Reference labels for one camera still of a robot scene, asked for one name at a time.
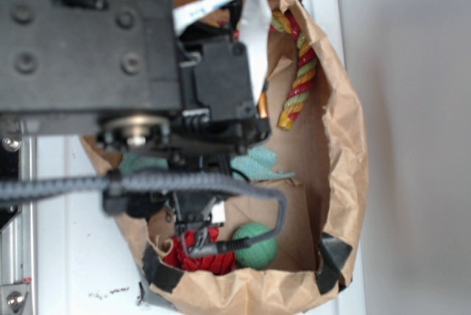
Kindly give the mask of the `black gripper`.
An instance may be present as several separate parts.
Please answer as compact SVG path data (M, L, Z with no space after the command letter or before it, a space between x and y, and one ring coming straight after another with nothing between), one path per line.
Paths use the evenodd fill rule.
M270 125L253 95L246 46L231 35L179 39L182 108L166 157L175 171L230 173L230 160L265 141Z

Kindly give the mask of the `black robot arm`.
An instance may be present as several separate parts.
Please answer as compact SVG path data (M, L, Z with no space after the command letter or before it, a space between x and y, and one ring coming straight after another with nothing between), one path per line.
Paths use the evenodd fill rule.
M269 193L225 161L264 141L267 0L1 0L1 136L95 135L165 172L1 182L1 203L100 191L110 214L145 192L194 201Z

